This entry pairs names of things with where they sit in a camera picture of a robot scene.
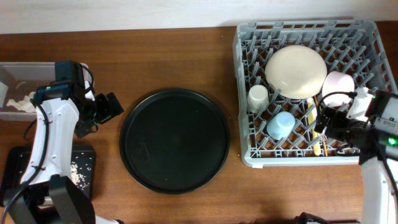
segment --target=plastic cup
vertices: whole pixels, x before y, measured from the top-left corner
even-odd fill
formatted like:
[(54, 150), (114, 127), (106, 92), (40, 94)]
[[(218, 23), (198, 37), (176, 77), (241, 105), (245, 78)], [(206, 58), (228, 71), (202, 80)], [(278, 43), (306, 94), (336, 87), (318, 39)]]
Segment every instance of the plastic cup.
[[(351, 75), (341, 72), (331, 72), (326, 77), (322, 87), (322, 96), (336, 91), (350, 92), (354, 91), (354, 79)], [(341, 106), (343, 103), (349, 103), (351, 98), (344, 94), (331, 95), (323, 100), (324, 104), (329, 106)]]
[(258, 113), (261, 106), (267, 106), (268, 90), (262, 85), (254, 85), (248, 94), (248, 109), (250, 112)]
[(268, 135), (276, 140), (286, 138), (292, 132), (295, 124), (294, 116), (286, 111), (280, 112), (267, 125)]

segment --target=cable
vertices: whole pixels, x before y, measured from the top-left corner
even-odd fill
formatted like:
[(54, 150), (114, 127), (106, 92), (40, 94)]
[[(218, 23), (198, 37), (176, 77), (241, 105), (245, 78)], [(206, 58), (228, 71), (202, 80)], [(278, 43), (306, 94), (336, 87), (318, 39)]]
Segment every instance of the cable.
[(335, 149), (335, 151), (334, 151), (335, 156), (343, 156), (343, 157), (359, 156), (359, 153), (357, 153), (357, 152), (355, 152), (355, 153), (345, 153), (345, 152), (343, 151), (343, 153), (341, 153), (341, 154), (338, 153), (338, 152), (341, 152), (343, 149), (346, 149), (346, 148), (352, 149), (352, 147), (351, 147), (350, 144), (344, 144), (344, 145), (338, 147), (337, 149)]
[(39, 172), (42, 170), (42, 166), (43, 166), (43, 163), (44, 163), (45, 155), (47, 153), (47, 146), (48, 146), (48, 143), (49, 143), (49, 132), (50, 132), (49, 118), (47, 117), (47, 114), (44, 111), (42, 106), (38, 105), (33, 99), (30, 99), (30, 102), (34, 106), (37, 106), (39, 108), (39, 110), (42, 112), (43, 117), (44, 117), (43, 122), (44, 122), (44, 125), (45, 125), (45, 136), (44, 136), (43, 152), (42, 152), (42, 156), (40, 158), (38, 166), (34, 166), (35, 172), (31, 175), (31, 177), (27, 181), (22, 183), (22, 185), (20, 186), (18, 192), (13, 196), (13, 198), (10, 199), (10, 201), (8, 201), (7, 205), (4, 207), (4, 211), (2, 213), (2, 217), (1, 217), (1, 221), (0, 221), (1, 224), (4, 224), (4, 222), (6, 221), (6, 216), (7, 216), (8, 211), (10, 210), (11, 205), (21, 196), (21, 194), (26, 189), (26, 187), (29, 186), (29, 184), (37, 177), (37, 174), (39, 174)]
[(366, 128), (366, 127), (368, 126), (370, 120), (372, 120), (373, 118), (377, 118), (377, 117), (379, 117), (378, 114), (371, 115), (371, 116), (368, 118), (368, 120), (363, 124), (363, 128)]
[(98, 131), (98, 124), (97, 122), (94, 121), (94, 125), (95, 125), (95, 131), (90, 131), (90, 133), (95, 133)]
[(86, 93), (88, 93), (91, 90), (93, 92), (93, 94), (94, 94), (94, 75), (90, 71), (90, 69), (88, 69), (86, 66), (81, 64), (81, 67), (84, 68), (90, 74), (90, 77), (91, 77), (91, 83), (89, 82), (90, 83), (90, 87), (88, 89), (86, 89)]
[(26, 141), (30, 140), (30, 138), (27, 138), (27, 135), (29, 133), (29, 130), (33, 127), (33, 125), (36, 123), (37, 119), (34, 119), (34, 121), (31, 122), (31, 124), (26, 128), (25, 133), (24, 133), (24, 139)]
[(363, 122), (363, 121), (354, 121), (354, 122), (352, 122), (351, 124), (349, 124), (348, 129), (350, 129), (350, 128), (363, 128), (363, 127), (360, 127), (360, 126), (358, 125), (358, 124), (362, 124), (362, 123), (366, 124), (366, 123)]
[(344, 95), (347, 95), (348, 97), (350, 97), (352, 99), (357, 95), (356, 92), (343, 92), (343, 91), (336, 91), (336, 92), (333, 92), (333, 93), (326, 94), (324, 97), (322, 97), (322, 99), (319, 101), (319, 104), (317, 106), (318, 118), (320, 117), (320, 114), (321, 114), (320, 107), (321, 107), (321, 105), (323, 103), (323, 100), (325, 100), (329, 96), (335, 95), (335, 94), (344, 94)]

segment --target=green light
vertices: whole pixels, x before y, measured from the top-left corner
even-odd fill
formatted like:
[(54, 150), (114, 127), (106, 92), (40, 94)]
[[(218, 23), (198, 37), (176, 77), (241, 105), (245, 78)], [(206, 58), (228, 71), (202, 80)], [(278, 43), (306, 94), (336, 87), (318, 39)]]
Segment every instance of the green light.
[(398, 141), (394, 138), (388, 138), (388, 143), (393, 146), (398, 143)]

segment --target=plastic container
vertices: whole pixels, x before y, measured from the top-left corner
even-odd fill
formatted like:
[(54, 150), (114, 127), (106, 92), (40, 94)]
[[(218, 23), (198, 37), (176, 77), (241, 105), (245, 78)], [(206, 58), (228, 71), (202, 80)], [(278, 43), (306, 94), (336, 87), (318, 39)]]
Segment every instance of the plastic container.
[(294, 116), (286, 111), (282, 111), (272, 118), (267, 125), (267, 134), (275, 140), (287, 138), (294, 127)]
[[(234, 71), (239, 95), (241, 157), (247, 166), (308, 166), (357, 164), (358, 157), (325, 157), (320, 137), (312, 139), (315, 122), (307, 116), (314, 106), (306, 100), (293, 100), (274, 91), (265, 79), (264, 69), (272, 54), (289, 45), (304, 45), (318, 52), (328, 73), (351, 75), (355, 87), (389, 90), (397, 93), (376, 24), (373, 21), (277, 21), (250, 22), (237, 27), (234, 42)], [(269, 106), (262, 114), (248, 111), (247, 95), (253, 85), (269, 90)], [(286, 139), (275, 141), (266, 133), (267, 122), (281, 111), (295, 116), (295, 126)], [(320, 156), (313, 152), (321, 144)], [(342, 142), (326, 141), (332, 152)]]
[[(329, 93), (336, 91), (351, 92), (355, 90), (353, 77), (341, 72), (333, 71), (329, 73), (322, 86), (322, 95), (326, 96)], [(344, 94), (331, 95), (323, 100), (325, 105), (335, 107), (341, 106), (344, 103), (349, 103), (351, 98)]]
[[(85, 80), (91, 77), (84, 70)], [(37, 87), (55, 80), (55, 62), (0, 62), (0, 119), (5, 121), (33, 121), (36, 113), (19, 111), (6, 106), (8, 100), (24, 99)]]
[(257, 113), (268, 106), (268, 90), (262, 85), (255, 85), (249, 90), (248, 110)]

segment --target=white cup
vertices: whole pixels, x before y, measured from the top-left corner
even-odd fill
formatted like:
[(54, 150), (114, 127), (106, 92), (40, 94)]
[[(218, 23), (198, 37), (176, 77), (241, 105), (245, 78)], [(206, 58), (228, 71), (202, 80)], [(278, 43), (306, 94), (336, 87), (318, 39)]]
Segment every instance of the white cup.
[[(351, 75), (334, 71), (329, 73), (325, 82), (323, 82), (322, 96), (336, 91), (350, 92), (354, 91), (354, 89), (354, 79)], [(332, 107), (341, 106), (343, 103), (349, 103), (350, 101), (351, 98), (344, 94), (330, 95), (323, 100), (324, 104)]]
[(268, 105), (268, 90), (262, 85), (254, 85), (248, 94), (248, 109), (250, 112), (258, 113), (262, 106)]

